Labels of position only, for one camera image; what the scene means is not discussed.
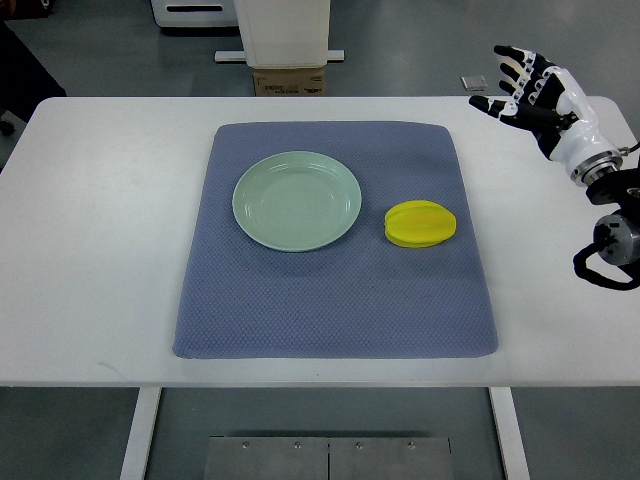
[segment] metal plate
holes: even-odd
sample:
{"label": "metal plate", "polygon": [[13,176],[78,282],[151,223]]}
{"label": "metal plate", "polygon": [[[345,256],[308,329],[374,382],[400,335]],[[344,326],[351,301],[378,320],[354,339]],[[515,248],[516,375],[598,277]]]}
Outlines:
{"label": "metal plate", "polygon": [[326,438],[211,437],[204,480],[327,480]]}
{"label": "metal plate", "polygon": [[332,438],[331,480],[453,480],[447,438]]}
{"label": "metal plate", "polygon": [[447,438],[211,437],[205,480],[453,480]]}

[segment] black object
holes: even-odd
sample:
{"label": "black object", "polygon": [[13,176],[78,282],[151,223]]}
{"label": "black object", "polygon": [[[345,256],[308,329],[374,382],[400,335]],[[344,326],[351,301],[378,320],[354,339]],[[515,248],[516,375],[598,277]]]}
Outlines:
{"label": "black object", "polygon": [[0,21],[0,106],[28,122],[41,101],[66,96],[38,59]]}
{"label": "black object", "polygon": [[[618,170],[597,179],[587,188],[587,197],[593,205],[617,203],[620,210],[615,215],[626,218],[634,225],[640,226],[640,169]],[[615,239],[605,225],[598,225],[593,232],[593,243],[582,249],[574,258],[576,275],[594,285],[613,290],[633,290],[640,287],[640,260],[618,268],[631,280],[618,282],[604,277],[587,267],[587,259],[598,252],[603,252],[612,245]]]}

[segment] ceramic plate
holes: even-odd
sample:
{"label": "ceramic plate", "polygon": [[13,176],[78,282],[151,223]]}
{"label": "ceramic plate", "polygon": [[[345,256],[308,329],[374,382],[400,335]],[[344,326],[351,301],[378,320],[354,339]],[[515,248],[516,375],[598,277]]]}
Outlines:
{"label": "ceramic plate", "polygon": [[337,160],[314,152],[285,152],[242,175],[233,192],[233,214],[262,245],[303,252],[344,235],[361,202],[358,181]]}

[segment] robotic hand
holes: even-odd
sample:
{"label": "robotic hand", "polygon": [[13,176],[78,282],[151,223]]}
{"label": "robotic hand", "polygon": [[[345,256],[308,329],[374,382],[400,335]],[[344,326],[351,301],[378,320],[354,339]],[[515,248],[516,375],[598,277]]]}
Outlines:
{"label": "robotic hand", "polygon": [[[618,203],[620,209],[601,218],[593,243],[574,257],[576,274],[589,282],[616,290],[640,286],[640,170],[620,170],[622,155],[640,147],[616,148],[598,130],[598,116],[568,70],[542,55],[496,46],[507,76],[500,88],[511,100],[474,95],[469,103],[507,125],[529,130],[542,153],[565,166],[578,185],[586,185],[594,205]],[[599,253],[619,267],[631,281],[622,283],[590,270],[587,259]]]}

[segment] blue mat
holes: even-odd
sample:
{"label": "blue mat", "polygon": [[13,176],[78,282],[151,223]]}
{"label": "blue mat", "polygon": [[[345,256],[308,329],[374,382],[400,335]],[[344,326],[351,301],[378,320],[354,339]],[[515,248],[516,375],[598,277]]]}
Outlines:
{"label": "blue mat", "polygon": [[[353,227],[318,250],[250,239],[231,209],[261,159],[308,150],[346,165],[362,190]],[[438,202],[456,234],[424,249],[392,245],[384,214]],[[440,126],[405,122],[225,125],[215,137],[184,279],[174,353],[186,358],[478,357],[496,350],[491,304],[455,149]]]}

